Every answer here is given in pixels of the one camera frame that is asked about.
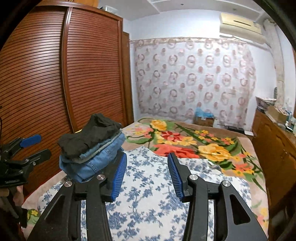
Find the white wall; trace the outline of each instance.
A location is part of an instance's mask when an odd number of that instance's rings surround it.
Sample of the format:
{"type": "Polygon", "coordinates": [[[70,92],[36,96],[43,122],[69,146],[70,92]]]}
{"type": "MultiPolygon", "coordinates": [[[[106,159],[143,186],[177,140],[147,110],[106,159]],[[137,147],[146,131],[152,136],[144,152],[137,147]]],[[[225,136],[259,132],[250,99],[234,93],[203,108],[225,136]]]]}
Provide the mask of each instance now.
{"type": "Polygon", "coordinates": [[[295,74],[295,61],[292,46],[283,33],[283,31],[276,26],[276,31],[281,43],[281,50],[284,59],[284,74],[285,74],[285,103],[294,112],[295,95],[296,95],[296,74],[295,74]]]}
{"type": "Polygon", "coordinates": [[[133,32],[132,22],[127,19],[123,19],[122,29],[124,32],[130,34],[130,40],[132,40],[132,32],[133,32]]]}
{"type": "MultiPolygon", "coordinates": [[[[212,10],[177,10],[162,12],[131,21],[132,40],[167,38],[167,37],[206,37],[219,38],[220,12],[212,10]]],[[[249,46],[257,70],[257,87],[250,99],[246,130],[250,130],[256,110],[255,96],[273,97],[276,87],[274,62],[267,45],[262,48],[249,46]]],[[[135,121],[142,116],[139,112],[135,72],[134,54],[131,52],[132,94],[135,121]]]]}

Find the black clamp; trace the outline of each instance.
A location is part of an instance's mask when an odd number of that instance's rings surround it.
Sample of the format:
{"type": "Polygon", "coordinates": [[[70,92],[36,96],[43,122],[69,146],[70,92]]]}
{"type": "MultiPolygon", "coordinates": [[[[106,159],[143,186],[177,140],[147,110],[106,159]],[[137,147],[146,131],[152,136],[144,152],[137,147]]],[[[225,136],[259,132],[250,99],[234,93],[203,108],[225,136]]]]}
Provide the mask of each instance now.
{"type": "Polygon", "coordinates": [[[12,158],[23,148],[37,144],[40,141],[41,136],[35,135],[29,138],[17,138],[1,147],[0,188],[8,188],[10,191],[8,197],[1,198],[11,215],[17,222],[20,222],[22,227],[27,227],[27,210],[15,206],[13,195],[16,192],[16,187],[26,184],[34,166],[50,159],[51,152],[49,149],[45,149],[25,158],[23,161],[14,161],[12,158]]]}
{"type": "Polygon", "coordinates": [[[81,241],[81,200],[86,200],[88,241],[112,241],[105,202],[118,197],[127,165],[124,152],[90,181],[67,181],[35,224],[27,241],[81,241]]]}
{"type": "Polygon", "coordinates": [[[208,200],[214,200],[214,241],[267,241],[256,217],[229,181],[210,183],[191,174],[174,153],[168,167],[175,193],[181,202],[190,202],[183,241],[206,241],[208,200]]]}

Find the curtain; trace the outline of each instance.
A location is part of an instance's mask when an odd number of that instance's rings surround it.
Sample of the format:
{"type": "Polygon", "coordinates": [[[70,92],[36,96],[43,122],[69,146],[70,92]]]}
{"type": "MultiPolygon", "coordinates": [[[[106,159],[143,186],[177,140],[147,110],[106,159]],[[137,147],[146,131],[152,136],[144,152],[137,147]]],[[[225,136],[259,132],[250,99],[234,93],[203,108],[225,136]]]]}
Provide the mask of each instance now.
{"type": "Polygon", "coordinates": [[[223,124],[243,127],[256,86],[256,69],[245,42],[146,39],[134,47],[142,114],[185,121],[200,107],[223,124]]]}

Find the blue floral sheet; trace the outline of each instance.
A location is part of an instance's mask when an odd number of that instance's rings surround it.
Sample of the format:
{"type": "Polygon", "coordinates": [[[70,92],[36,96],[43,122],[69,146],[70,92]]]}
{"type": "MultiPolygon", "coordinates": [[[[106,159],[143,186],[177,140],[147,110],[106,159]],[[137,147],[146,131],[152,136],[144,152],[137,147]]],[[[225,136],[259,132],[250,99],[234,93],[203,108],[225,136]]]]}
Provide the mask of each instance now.
{"type": "MultiPolygon", "coordinates": [[[[182,240],[189,203],[176,197],[167,158],[141,146],[125,151],[128,158],[119,197],[106,203],[109,226],[114,241],[176,241],[182,240]]],[[[220,183],[228,180],[247,205],[251,206],[250,188],[244,179],[225,176],[220,167],[207,159],[179,158],[191,173],[206,181],[220,183]]],[[[42,213],[66,179],[54,185],[38,201],[42,213]]],[[[81,240],[87,240],[86,201],[81,202],[81,240]]],[[[209,200],[208,241],[214,235],[214,207],[209,200]]]]}

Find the screw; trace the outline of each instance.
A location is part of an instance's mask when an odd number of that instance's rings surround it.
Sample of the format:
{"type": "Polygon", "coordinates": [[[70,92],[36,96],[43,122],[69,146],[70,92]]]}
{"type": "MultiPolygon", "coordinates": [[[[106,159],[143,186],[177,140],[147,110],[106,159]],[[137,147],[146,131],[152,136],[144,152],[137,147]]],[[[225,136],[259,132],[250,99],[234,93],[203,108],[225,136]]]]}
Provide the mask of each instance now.
{"type": "Polygon", "coordinates": [[[96,176],[96,178],[98,180],[104,180],[105,179],[105,175],[104,174],[99,174],[99,175],[96,176]]]}
{"type": "Polygon", "coordinates": [[[198,179],[198,175],[191,174],[191,175],[189,176],[189,178],[190,178],[191,180],[197,180],[197,179],[198,179]]]}
{"type": "Polygon", "coordinates": [[[71,181],[67,181],[67,182],[65,182],[64,185],[65,185],[65,187],[68,188],[68,187],[72,186],[72,182],[71,181]]]}
{"type": "Polygon", "coordinates": [[[229,181],[223,181],[222,184],[225,187],[229,187],[230,186],[230,182],[229,181]]]}

